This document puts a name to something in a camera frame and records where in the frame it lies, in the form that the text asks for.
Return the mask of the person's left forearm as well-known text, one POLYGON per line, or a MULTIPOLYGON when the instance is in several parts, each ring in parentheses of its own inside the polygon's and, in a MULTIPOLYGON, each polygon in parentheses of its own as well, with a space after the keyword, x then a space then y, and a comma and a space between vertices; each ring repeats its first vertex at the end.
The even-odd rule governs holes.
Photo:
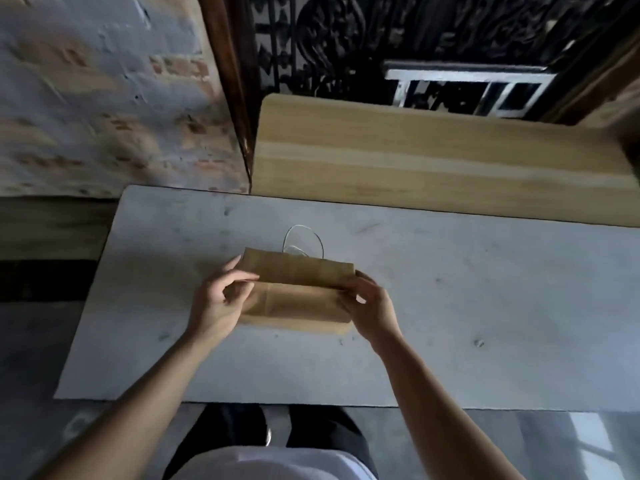
POLYGON ((223 336, 185 333, 30 480, 140 480, 188 384, 223 336))

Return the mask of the brown paper bag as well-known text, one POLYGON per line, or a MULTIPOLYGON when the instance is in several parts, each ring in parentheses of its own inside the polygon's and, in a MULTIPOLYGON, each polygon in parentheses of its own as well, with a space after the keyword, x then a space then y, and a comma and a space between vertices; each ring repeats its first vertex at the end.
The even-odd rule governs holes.
POLYGON ((236 268, 259 275, 240 323, 336 335, 353 327, 340 295, 354 264, 246 248, 236 268))

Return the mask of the person's black trousers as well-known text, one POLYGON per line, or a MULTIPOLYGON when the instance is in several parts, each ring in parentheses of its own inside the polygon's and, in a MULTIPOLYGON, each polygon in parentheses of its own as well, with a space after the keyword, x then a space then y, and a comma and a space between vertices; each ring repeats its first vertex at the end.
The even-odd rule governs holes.
POLYGON ((164 471, 170 480, 194 456, 231 446, 326 449, 347 452, 378 473, 360 428, 340 406, 293 404, 270 418, 258 404, 217 404, 202 413, 164 471))

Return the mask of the dark wooden door frame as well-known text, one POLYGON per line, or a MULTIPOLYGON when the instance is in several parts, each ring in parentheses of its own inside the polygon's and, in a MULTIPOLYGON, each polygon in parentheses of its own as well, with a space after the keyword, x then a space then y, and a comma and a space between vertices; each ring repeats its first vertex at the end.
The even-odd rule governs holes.
POLYGON ((249 0, 198 0, 244 163, 252 182, 262 101, 249 0))

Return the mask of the person's white shirt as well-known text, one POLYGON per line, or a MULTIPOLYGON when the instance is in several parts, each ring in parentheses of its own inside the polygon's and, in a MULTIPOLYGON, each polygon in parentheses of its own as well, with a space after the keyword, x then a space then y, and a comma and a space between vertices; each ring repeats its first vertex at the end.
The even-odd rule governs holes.
POLYGON ((347 452, 231 446, 194 456, 170 480, 377 480, 377 477, 347 452))

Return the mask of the black ornate metal grille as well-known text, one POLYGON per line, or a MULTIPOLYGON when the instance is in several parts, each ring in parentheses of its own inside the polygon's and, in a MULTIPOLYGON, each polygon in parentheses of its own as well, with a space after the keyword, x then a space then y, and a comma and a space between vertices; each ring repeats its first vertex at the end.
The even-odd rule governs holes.
POLYGON ((640 27, 640 0, 247 0, 262 92, 391 104, 386 60, 539 66, 539 120, 640 27))

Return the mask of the light wooden board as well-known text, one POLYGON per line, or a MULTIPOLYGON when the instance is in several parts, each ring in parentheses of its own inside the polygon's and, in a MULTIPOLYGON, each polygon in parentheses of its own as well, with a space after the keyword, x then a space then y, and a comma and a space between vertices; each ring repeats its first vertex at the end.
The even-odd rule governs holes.
POLYGON ((259 196, 640 228, 640 183, 603 130, 271 94, 259 196))

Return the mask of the person's left hand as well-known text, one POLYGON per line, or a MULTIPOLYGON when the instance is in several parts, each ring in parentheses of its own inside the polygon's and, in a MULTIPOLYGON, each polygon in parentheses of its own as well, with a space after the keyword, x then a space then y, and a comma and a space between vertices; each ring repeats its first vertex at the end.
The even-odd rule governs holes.
POLYGON ((255 282, 236 282, 223 288, 226 271, 243 271, 237 268, 242 255, 224 264, 206 278, 197 288, 191 307, 186 336, 207 351, 213 350, 236 327, 255 282))

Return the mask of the person's right forearm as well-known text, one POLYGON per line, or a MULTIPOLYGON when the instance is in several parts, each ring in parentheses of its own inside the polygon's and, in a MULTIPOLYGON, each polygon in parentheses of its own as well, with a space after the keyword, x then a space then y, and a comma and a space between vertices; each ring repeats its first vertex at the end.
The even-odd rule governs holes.
POLYGON ((402 336, 384 335, 372 348, 430 480, 525 480, 402 336))

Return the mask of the white metal frame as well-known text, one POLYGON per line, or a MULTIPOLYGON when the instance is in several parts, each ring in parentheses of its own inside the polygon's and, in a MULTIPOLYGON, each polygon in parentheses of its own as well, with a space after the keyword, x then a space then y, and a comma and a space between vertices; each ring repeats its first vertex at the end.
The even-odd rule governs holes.
POLYGON ((393 106, 517 120, 556 78, 528 65, 387 60, 382 69, 397 83, 393 106))

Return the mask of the person's right hand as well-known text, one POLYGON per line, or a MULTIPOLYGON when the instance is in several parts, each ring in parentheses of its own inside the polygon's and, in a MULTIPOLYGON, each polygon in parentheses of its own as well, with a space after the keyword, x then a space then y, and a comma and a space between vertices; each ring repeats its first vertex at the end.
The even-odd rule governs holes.
POLYGON ((367 282, 369 285, 367 302, 344 302, 340 295, 339 300, 359 334, 380 354, 389 344, 403 338, 392 300, 386 289, 359 270, 347 279, 343 290, 348 282, 367 282))

